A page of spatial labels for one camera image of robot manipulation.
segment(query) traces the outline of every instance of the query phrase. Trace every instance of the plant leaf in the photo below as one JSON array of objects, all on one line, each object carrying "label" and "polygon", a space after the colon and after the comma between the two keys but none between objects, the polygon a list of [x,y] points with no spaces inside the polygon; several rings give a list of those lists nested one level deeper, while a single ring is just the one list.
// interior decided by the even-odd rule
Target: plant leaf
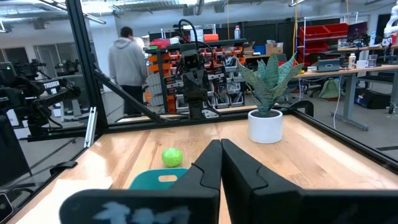
[{"label": "plant leaf", "polygon": [[257,82],[256,74],[254,74],[254,72],[252,70],[250,70],[250,69],[246,68],[245,66],[241,65],[239,63],[239,60],[237,62],[238,62],[239,72],[241,73],[241,75],[243,77],[243,80],[246,83],[250,84],[251,86],[254,86],[256,84],[256,82]]},{"label": "plant leaf", "polygon": [[287,83],[296,75],[298,75],[303,68],[304,64],[299,64],[290,69],[290,72],[287,74],[284,80],[280,84],[278,84],[275,88],[271,90],[272,95],[274,96],[274,99],[279,98],[282,94],[284,94]]},{"label": "plant leaf", "polygon": [[257,105],[259,111],[266,111],[266,109],[262,106],[262,103],[254,96],[253,90],[250,85],[246,84],[251,92],[251,97],[253,98],[253,102]]},{"label": "plant leaf", "polygon": [[274,97],[267,85],[258,78],[256,84],[254,85],[254,96],[261,102],[263,110],[260,110],[262,115],[267,115],[269,110],[274,106]]},{"label": "plant leaf", "polygon": [[258,64],[257,71],[258,71],[259,77],[264,80],[264,77],[266,76],[267,65],[262,59],[260,61],[257,61],[257,64]]},{"label": "plant leaf", "polygon": [[286,75],[289,74],[293,67],[295,54],[290,58],[290,60],[278,68],[279,79],[278,84],[282,83],[282,81],[286,78]]},{"label": "plant leaf", "polygon": [[273,89],[279,78],[278,73],[278,57],[276,54],[271,54],[271,57],[268,60],[268,65],[266,68],[265,77],[261,77],[264,83],[267,85],[268,89]]}]

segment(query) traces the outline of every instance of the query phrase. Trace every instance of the black pants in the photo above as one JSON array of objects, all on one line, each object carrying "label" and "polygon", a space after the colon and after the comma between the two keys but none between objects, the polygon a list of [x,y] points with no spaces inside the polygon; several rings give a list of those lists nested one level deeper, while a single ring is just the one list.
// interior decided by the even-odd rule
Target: black pants
[{"label": "black pants", "polygon": [[[130,94],[134,99],[138,102],[144,104],[144,100],[142,99],[142,87],[141,86],[121,86],[124,91]],[[132,104],[128,103],[126,100],[124,101],[124,114],[135,115],[141,114]]]}]

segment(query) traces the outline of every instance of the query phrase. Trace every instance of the person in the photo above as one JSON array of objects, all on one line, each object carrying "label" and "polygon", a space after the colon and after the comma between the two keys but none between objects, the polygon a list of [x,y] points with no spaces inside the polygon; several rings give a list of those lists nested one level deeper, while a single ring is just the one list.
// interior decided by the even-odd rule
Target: person
[{"label": "person", "polygon": [[[134,42],[130,27],[123,27],[120,36],[118,40],[113,42],[109,50],[109,76],[134,99],[144,103],[142,84],[148,76],[144,54],[142,49]],[[141,113],[133,105],[124,101],[124,114]]]}]

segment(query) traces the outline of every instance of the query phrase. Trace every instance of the white cable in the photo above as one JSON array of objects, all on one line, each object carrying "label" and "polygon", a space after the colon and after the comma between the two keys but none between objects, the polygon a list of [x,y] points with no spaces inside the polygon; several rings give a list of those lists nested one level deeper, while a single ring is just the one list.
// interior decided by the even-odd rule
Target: white cable
[{"label": "white cable", "polygon": [[298,96],[298,100],[301,100],[301,78],[298,78],[298,89],[300,90],[300,95]]},{"label": "white cable", "polygon": [[337,113],[337,109],[338,109],[338,103],[340,102],[340,95],[341,95],[341,90],[340,90],[340,83],[341,83],[341,78],[342,76],[340,75],[339,79],[338,79],[338,98],[337,98],[337,105],[336,105],[336,110],[335,113],[333,115],[333,128],[336,129],[336,113]]}]

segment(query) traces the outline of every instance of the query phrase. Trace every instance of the white pot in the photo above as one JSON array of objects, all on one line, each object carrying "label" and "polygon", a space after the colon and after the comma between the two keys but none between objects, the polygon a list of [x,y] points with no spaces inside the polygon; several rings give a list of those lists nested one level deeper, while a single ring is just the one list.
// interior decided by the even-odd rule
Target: white pot
[{"label": "white pot", "polygon": [[258,118],[252,115],[257,111],[253,110],[248,114],[250,140],[263,144],[279,142],[282,139],[282,112],[271,110],[279,115],[273,118]]}]

